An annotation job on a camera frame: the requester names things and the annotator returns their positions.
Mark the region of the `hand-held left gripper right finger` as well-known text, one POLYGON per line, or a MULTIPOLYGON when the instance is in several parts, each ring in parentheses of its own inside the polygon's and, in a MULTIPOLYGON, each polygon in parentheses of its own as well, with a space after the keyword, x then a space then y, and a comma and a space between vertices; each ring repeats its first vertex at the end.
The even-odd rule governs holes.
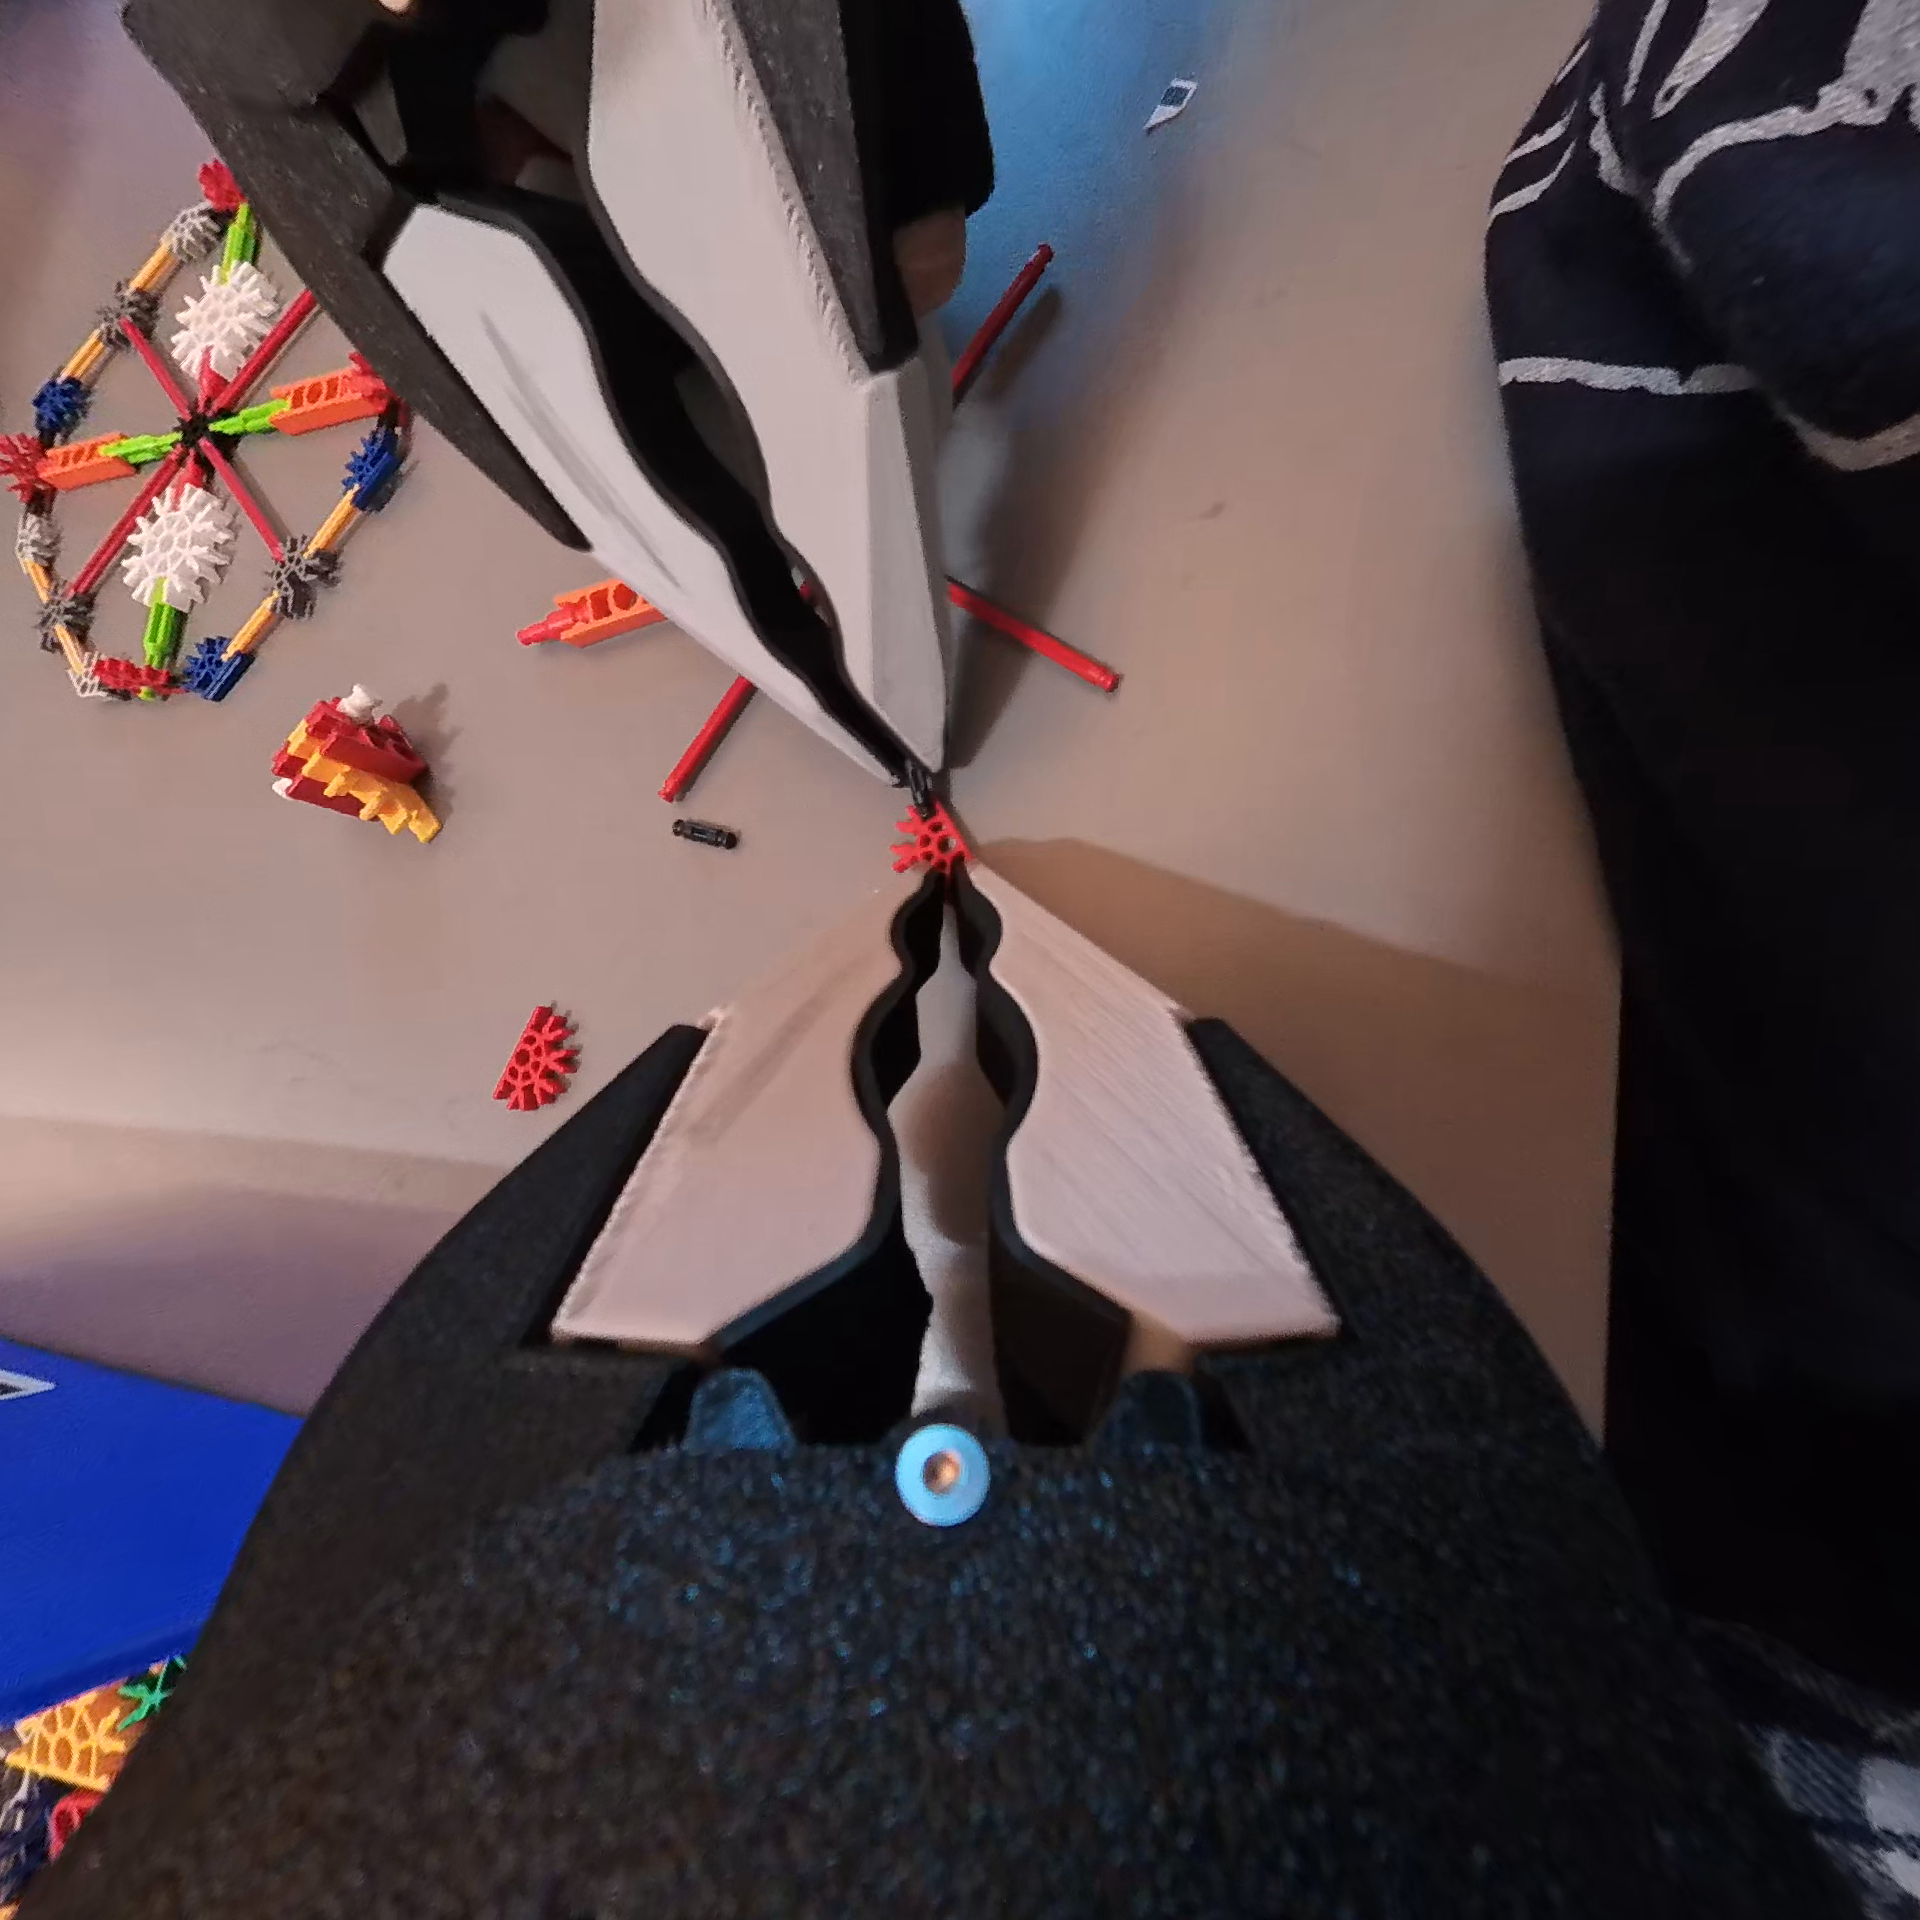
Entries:
POLYGON ((1020 1444, 1083 1444, 1140 1327, 1184 1357, 1328 1341, 1339 1314, 1188 1014, 992 871, 954 881, 989 1165, 996 1392, 1020 1444))

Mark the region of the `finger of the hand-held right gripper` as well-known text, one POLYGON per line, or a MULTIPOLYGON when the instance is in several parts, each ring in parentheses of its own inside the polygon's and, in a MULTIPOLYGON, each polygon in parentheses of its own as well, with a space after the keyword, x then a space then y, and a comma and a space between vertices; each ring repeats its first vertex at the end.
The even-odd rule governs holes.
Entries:
MULTIPOLYGON (((625 247, 615 261, 639 278, 625 247)), ((850 693, 812 576, 770 528, 738 399, 642 278, 634 325, 615 333, 530 220, 430 206, 400 227, 386 279, 613 576, 852 762, 900 781, 903 751, 850 693)))
POLYGON ((738 399, 850 693, 944 772, 944 370, 867 220, 841 30, 835 3, 596 3, 586 181, 738 399))

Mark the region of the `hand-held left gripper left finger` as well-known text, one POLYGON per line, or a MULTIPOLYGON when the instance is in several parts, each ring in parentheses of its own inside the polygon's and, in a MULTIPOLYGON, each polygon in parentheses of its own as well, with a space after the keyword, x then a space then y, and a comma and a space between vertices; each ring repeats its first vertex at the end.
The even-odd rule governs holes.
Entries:
POLYGON ((889 1104, 920 1062, 944 877, 896 877, 704 1040, 547 1327, 770 1383, 805 1444, 900 1426, 932 1314, 889 1104))

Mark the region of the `orange bar connector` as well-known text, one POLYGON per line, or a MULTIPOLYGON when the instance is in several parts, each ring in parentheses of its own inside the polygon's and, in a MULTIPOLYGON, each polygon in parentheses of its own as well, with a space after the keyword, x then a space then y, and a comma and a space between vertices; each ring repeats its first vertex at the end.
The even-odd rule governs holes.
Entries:
POLYGON ((558 624, 555 644, 586 649, 663 624, 666 613, 626 582, 601 579, 589 589, 555 596, 554 618, 558 624))

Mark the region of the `long red rod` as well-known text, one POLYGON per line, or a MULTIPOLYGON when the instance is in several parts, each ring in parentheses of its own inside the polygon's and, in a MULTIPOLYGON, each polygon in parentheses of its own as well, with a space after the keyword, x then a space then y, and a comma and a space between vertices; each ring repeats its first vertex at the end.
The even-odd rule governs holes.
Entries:
POLYGON ((948 604, 956 613, 966 613, 970 623, 983 624, 999 638, 1007 638, 1020 644, 1024 654, 1034 659, 1041 659, 1076 682, 1099 689, 1099 693, 1119 693, 1122 676, 1110 669, 1103 662, 1076 649, 1058 635, 1044 632, 1034 623, 1024 623, 1023 617, 1010 613, 1007 608, 996 604, 992 596, 983 596, 978 589, 962 586, 959 579, 945 582, 948 590, 948 604))
POLYGON ((747 678, 730 682, 684 754, 671 762, 666 781, 657 788, 660 803, 677 805, 691 795, 691 785, 699 781, 716 750, 728 740, 742 713, 753 703, 753 696, 757 687, 747 678))
POLYGON ((994 353, 1004 330, 1020 319, 1023 308, 1034 298, 1050 263, 1052 247, 1040 243, 1034 255, 1020 265, 1017 278, 1004 285, 994 308, 970 330, 969 343, 962 346, 948 373, 948 399, 954 408, 959 408, 969 399, 989 356, 994 353))

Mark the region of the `colourful toy wheel model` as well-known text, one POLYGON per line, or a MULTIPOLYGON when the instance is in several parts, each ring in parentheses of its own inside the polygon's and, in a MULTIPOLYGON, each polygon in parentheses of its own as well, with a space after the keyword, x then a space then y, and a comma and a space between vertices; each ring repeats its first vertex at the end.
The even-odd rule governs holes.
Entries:
POLYGON ((410 411, 358 351, 267 381, 320 303, 286 298, 263 247, 250 198, 210 159, 198 198, 36 390, 30 431, 3 436, 36 644, 81 700, 224 700, 277 628, 313 613, 403 477, 410 411), (280 531, 242 446, 346 426, 365 436, 337 504, 313 531, 280 531))

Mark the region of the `stack of red yellow connectors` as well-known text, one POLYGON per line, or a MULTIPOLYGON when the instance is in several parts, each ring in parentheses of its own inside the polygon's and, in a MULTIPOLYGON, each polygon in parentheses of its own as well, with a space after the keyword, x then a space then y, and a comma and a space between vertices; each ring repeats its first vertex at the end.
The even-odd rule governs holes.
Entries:
POLYGON ((274 754, 274 795, 410 833, 430 844, 441 819, 421 796, 430 762, 366 687, 320 700, 274 754))

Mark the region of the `person's dark printed shirt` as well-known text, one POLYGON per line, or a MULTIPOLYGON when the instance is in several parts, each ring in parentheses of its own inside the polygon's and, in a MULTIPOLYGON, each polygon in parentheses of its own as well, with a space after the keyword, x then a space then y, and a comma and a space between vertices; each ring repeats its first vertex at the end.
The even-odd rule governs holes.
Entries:
POLYGON ((1486 303, 1617 933, 1603 1444, 1683 1611, 1918 1700, 1918 7, 1594 3, 1486 303))

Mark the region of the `blue plastic bin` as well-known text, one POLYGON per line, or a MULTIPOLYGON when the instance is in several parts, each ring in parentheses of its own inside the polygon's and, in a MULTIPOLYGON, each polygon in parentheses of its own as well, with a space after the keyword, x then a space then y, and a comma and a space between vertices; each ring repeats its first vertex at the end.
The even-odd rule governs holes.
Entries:
POLYGON ((3 1341, 3 1728, 191 1653, 296 1431, 3 1341))

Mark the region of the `pile of colourful toy parts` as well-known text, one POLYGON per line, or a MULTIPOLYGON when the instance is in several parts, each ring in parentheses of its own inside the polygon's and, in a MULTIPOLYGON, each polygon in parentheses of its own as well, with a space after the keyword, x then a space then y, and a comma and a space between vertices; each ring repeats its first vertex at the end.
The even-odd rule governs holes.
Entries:
POLYGON ((184 1673, 173 1655, 3 1728, 3 1917, 115 1784, 184 1673))

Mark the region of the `person's plaid shirt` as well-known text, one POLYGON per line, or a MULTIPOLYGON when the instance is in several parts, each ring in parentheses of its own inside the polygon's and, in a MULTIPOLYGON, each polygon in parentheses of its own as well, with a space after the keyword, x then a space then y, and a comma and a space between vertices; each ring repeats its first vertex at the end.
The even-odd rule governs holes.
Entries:
POLYGON ((1918 1710, 1755 1635, 1705 1653, 1748 1745, 1866 1917, 1918 1916, 1918 1710))

